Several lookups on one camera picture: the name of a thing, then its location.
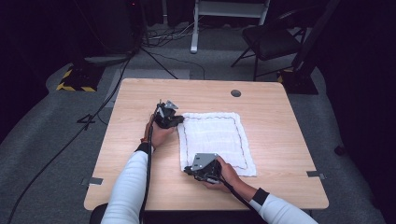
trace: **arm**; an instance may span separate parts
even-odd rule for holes
[[[241,180],[230,163],[226,163],[222,157],[218,157],[221,164],[221,174],[233,189],[241,195],[245,201],[259,213],[268,223],[317,223],[307,213],[298,207],[276,196],[269,194],[263,189],[255,189]],[[229,192],[223,184],[210,184],[204,182],[208,189],[221,189]]]
[[[150,122],[143,139],[148,139],[149,125]],[[161,129],[154,122],[151,137],[153,148],[159,147],[174,130],[175,128]],[[140,208],[146,191],[148,153],[149,144],[144,142],[126,163],[114,184],[102,223],[139,223]]]

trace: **white cloth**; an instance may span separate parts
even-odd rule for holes
[[[180,168],[191,166],[196,153],[217,153],[238,175],[255,176],[248,139],[236,113],[185,113],[177,126]]]

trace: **person's left hand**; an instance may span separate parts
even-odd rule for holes
[[[145,138],[149,139],[149,126],[151,124],[151,121],[154,119],[154,116],[151,115],[150,120],[148,121],[148,124],[146,124],[146,130],[145,130]],[[152,136],[151,136],[151,145],[154,148],[159,147],[162,145],[166,137],[171,134],[175,130],[175,127],[171,127],[169,129],[162,129],[158,124],[154,121],[152,122]]]

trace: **table top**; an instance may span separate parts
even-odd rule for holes
[[[241,91],[233,97],[232,90]],[[256,177],[242,177],[303,209],[329,205],[298,122],[281,84],[275,82],[136,79],[125,78],[120,86],[102,148],[92,177],[85,208],[107,203],[113,184],[140,144],[149,115],[160,99],[171,100],[183,113],[235,112],[247,135]],[[247,209],[232,194],[206,189],[180,168],[178,133],[174,132],[152,156],[146,210],[239,210]]]

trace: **person's right hand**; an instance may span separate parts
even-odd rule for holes
[[[239,178],[239,175],[236,173],[235,169],[231,166],[230,163],[225,162],[221,156],[217,156],[217,161],[221,165],[221,175],[227,183],[229,183],[233,187],[236,187],[243,183],[243,181]],[[204,182],[204,185],[208,189],[220,189],[224,192],[230,192],[223,183],[211,184]]]
[[[233,189],[240,196],[242,196],[243,199],[245,199],[247,202],[250,202],[250,200],[253,198],[254,194],[256,193],[257,189],[251,187],[249,184],[245,183],[241,178],[239,178],[239,175],[236,173],[235,169],[231,166],[231,164],[225,162],[222,157],[218,156],[217,160],[221,165],[221,175],[224,178],[224,180],[227,183],[229,183],[231,186],[233,186]],[[230,190],[227,187],[225,187],[223,183],[210,184],[204,182],[204,185],[208,189],[220,189],[224,192],[230,192]]]

